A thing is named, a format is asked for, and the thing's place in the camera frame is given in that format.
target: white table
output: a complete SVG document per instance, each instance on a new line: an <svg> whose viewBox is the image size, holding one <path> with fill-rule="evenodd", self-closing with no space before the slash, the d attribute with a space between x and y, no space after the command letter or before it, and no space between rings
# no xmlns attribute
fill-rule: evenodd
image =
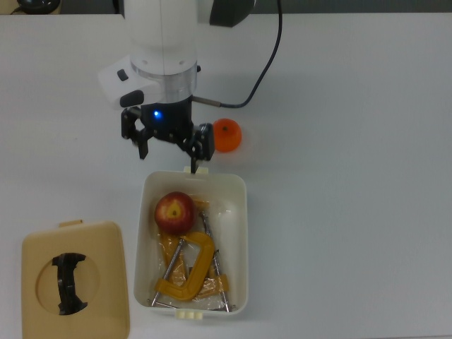
<svg viewBox="0 0 452 339"><path fill-rule="evenodd" d="M197 95L239 102L276 16L200 26ZM139 338L385 338L452 334L452 15L285 16L243 145L210 172L249 191L249 303L230 321L175 321L133 298L144 179L182 170L120 137L96 72L127 54L121 16L0 17L0 337L20 337L20 246L64 220L121 225Z"/></svg>

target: apple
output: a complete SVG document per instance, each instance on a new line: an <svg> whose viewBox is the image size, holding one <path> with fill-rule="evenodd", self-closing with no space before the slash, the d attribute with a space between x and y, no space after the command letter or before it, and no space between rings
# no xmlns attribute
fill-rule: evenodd
<svg viewBox="0 0 452 339"><path fill-rule="evenodd" d="M189 195L172 192L161 198L155 207L157 226L168 234L187 233L196 222L196 205Z"/></svg>

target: box lid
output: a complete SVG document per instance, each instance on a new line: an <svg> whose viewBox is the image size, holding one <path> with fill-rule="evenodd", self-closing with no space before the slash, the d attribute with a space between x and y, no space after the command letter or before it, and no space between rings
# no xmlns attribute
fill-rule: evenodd
<svg viewBox="0 0 452 339"><path fill-rule="evenodd" d="M79 220L22 247L23 338L125 339L129 298L121 230Z"/></svg>

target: white box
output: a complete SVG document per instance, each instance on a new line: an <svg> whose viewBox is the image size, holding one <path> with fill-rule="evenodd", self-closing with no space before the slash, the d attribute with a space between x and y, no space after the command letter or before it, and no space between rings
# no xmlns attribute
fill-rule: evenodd
<svg viewBox="0 0 452 339"><path fill-rule="evenodd" d="M187 302L183 309L153 307L152 310L173 313L179 318L199 319L203 315L227 316L244 309L248 301L248 222L246 215L246 187L233 174L190 174L183 172L154 172L145 181L141 202L140 226L136 253L133 294L138 303L150 307L154 286L165 272L160 265L160 253L153 212L157 202L172 191L181 191L210 202L210 228L215 248L220 252L222 273L229 280L227 293L232 312L195 309Z"/></svg>

